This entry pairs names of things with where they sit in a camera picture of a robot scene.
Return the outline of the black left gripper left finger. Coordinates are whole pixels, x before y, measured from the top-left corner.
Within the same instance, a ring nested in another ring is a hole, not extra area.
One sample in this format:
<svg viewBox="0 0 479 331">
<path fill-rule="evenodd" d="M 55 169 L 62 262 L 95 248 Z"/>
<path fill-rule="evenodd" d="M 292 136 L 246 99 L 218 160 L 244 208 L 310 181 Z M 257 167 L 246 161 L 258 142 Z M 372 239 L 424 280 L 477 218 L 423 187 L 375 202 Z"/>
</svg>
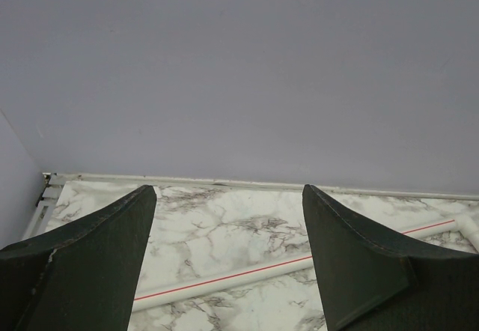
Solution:
<svg viewBox="0 0 479 331">
<path fill-rule="evenodd" d="M 1 249 L 1 329 L 126 330 L 155 207 L 140 186 Z"/>
</svg>

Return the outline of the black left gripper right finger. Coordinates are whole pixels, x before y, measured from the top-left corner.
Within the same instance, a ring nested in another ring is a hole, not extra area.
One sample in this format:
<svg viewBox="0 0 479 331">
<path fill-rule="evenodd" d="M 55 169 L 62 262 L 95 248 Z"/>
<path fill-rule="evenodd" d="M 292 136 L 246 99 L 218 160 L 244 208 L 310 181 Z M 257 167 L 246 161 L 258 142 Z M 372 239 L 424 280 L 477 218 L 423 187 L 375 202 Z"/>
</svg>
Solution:
<svg viewBox="0 0 479 331">
<path fill-rule="evenodd" d="M 328 330 L 477 330 L 478 255 L 403 235 L 306 185 Z"/>
</svg>

